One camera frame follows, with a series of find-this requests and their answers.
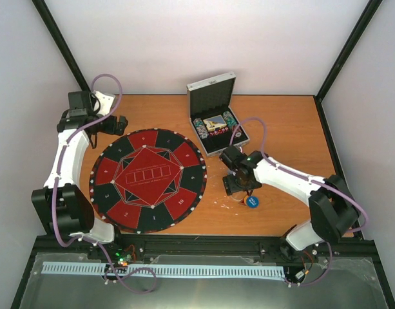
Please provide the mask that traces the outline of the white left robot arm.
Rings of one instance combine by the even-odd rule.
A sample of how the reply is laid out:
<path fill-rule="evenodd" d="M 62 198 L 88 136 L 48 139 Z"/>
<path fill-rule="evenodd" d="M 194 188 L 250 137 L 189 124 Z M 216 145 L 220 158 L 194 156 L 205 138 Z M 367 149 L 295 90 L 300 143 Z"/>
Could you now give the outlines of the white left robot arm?
<path fill-rule="evenodd" d="M 84 154 L 96 147 L 98 133 L 123 135 L 128 121 L 113 115 L 121 96 L 100 91 L 68 94 L 69 108 L 57 125 L 58 146 L 50 175 L 43 188 L 32 192 L 31 201 L 48 235 L 102 244 L 111 259 L 125 251 L 115 227 L 96 218 L 90 201 L 81 192 L 79 180 Z"/>

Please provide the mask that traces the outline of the blue small blind button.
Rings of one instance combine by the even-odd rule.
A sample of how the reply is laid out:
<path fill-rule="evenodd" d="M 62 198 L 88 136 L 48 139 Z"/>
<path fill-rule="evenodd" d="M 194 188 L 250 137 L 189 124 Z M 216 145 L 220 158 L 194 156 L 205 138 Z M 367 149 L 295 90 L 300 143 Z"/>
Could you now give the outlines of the blue small blind button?
<path fill-rule="evenodd" d="M 255 209 L 259 206 L 259 199 L 256 196 L 246 196 L 244 198 L 244 204 L 251 209 Z"/>

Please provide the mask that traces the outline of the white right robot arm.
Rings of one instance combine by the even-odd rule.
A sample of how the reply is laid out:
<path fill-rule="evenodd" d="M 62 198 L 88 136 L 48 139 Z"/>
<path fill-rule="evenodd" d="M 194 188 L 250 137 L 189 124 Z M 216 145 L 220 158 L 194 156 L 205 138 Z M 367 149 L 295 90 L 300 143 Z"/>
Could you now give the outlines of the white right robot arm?
<path fill-rule="evenodd" d="M 290 228 L 280 240 L 280 252 L 288 260 L 317 243 L 337 244 L 363 215 L 345 180 L 337 175 L 313 176 L 260 151 L 244 154 L 234 145 L 221 152 L 220 161 L 231 171 L 223 178 L 228 196 L 269 185 L 308 207 L 309 220 Z"/>

